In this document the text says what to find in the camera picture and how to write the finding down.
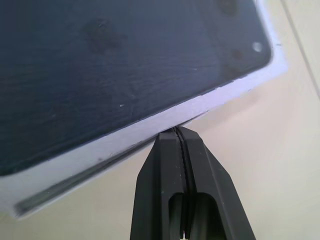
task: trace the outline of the white surface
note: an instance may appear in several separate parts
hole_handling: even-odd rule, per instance
[[[14,205],[41,192],[102,160],[109,159],[150,139],[157,133],[188,121],[229,100],[248,92],[261,83],[287,70],[282,46],[269,20],[263,1],[258,1],[261,18],[267,29],[272,48],[270,64],[246,77],[237,79],[205,95],[195,97],[164,112],[123,128],[115,133],[76,148],[65,154],[20,173],[0,178],[0,211],[15,215]]]

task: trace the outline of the dark glass surface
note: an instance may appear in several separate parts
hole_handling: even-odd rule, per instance
[[[0,6],[0,175],[213,90],[271,56],[252,0]]]

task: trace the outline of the black plastic tool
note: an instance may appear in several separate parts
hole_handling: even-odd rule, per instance
[[[256,239],[235,186],[199,135],[161,132],[136,182],[130,240]]]

